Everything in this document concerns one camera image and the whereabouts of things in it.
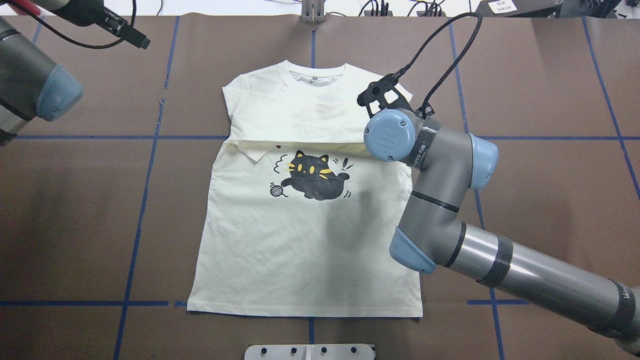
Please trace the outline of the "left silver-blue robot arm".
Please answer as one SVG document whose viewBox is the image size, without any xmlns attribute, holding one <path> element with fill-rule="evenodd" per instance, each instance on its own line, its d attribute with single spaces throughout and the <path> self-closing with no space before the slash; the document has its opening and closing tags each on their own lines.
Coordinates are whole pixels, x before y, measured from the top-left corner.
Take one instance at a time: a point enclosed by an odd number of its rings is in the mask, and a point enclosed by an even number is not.
<svg viewBox="0 0 640 360">
<path fill-rule="evenodd" d="M 77 27 L 98 25 L 116 37 L 101 45 L 108 49 L 128 42 L 146 49 L 150 39 L 135 29 L 135 19 L 126 20 L 108 9 L 102 0 L 9 0 L 18 13 L 28 15 L 48 28 L 60 32 L 41 19 L 45 9 Z M 0 104 L 1 145 L 18 136 L 31 120 L 39 117 L 52 122 L 68 112 L 83 96 L 83 86 L 61 64 L 52 60 L 22 32 L 5 19 L 0 21 Z"/>
</svg>

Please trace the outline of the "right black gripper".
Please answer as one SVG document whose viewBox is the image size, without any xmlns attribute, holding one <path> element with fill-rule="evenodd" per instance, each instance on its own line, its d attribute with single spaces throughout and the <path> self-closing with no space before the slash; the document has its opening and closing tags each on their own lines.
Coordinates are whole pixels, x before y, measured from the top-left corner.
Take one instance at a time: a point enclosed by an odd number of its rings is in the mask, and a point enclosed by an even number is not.
<svg viewBox="0 0 640 360">
<path fill-rule="evenodd" d="M 407 98 L 396 88 L 398 82 L 399 76 L 394 73 L 386 74 L 380 80 L 371 82 L 357 96 L 357 104 L 366 108 L 370 119 L 382 110 L 405 109 L 413 113 L 414 110 Z"/>
</svg>

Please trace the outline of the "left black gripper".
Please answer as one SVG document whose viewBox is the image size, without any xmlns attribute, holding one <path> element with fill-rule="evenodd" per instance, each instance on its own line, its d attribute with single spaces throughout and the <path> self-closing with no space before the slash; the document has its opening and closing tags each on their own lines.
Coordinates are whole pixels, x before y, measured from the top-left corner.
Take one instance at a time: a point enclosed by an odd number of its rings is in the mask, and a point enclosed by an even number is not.
<svg viewBox="0 0 640 360">
<path fill-rule="evenodd" d="M 145 34 L 132 26 L 123 26 L 123 18 L 105 7 L 103 0 L 39 0 L 38 6 L 78 27 L 98 25 L 139 49 L 150 46 Z"/>
</svg>

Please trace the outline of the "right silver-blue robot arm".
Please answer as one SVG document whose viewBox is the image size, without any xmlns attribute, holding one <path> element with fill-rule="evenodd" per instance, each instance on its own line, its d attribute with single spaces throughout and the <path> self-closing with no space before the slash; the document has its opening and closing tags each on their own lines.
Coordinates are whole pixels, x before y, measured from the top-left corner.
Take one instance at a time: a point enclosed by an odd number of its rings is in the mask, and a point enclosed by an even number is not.
<svg viewBox="0 0 640 360">
<path fill-rule="evenodd" d="M 397 89 L 398 76 L 371 82 L 357 103 L 368 109 L 366 150 L 378 160 L 418 170 L 395 228 L 391 257 L 412 271 L 442 266 L 613 339 L 639 355 L 639 289 L 555 259 L 458 219 L 468 190 L 487 186 L 498 147 L 418 115 Z M 378 102 L 379 111 L 370 105 Z"/>
</svg>

